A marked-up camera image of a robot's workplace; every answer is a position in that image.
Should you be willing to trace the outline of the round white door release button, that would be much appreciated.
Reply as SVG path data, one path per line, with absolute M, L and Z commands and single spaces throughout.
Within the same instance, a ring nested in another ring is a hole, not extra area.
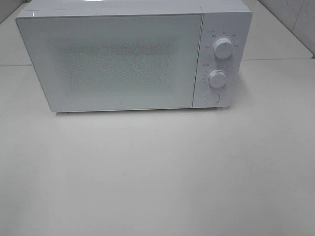
M 215 106 L 220 101 L 220 95 L 218 93 L 209 93 L 205 96 L 205 103 L 209 106 Z

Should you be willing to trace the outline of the white timer knob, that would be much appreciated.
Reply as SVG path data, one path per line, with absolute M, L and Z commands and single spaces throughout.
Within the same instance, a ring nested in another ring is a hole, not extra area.
M 210 87 L 221 88 L 226 84 L 227 75 L 222 70 L 214 70 L 208 76 Z

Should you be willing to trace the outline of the white microwave oven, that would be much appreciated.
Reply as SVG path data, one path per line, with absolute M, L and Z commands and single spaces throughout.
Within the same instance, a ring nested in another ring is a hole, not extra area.
M 193 104 L 189 109 L 228 107 L 239 72 L 248 37 L 252 12 L 240 0 L 33 0 L 17 18 L 110 17 L 189 15 L 202 16 Z M 219 59 L 214 54 L 216 39 L 233 41 L 233 54 Z M 214 70 L 227 75 L 221 88 L 210 87 L 208 76 Z M 218 93 L 215 106 L 205 103 L 205 96 Z

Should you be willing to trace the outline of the white upper power knob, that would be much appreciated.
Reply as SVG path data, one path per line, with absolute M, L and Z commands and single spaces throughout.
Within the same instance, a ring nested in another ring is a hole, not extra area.
M 222 37 L 213 43 L 214 54 L 219 59 L 226 59 L 233 54 L 233 41 L 230 38 Z

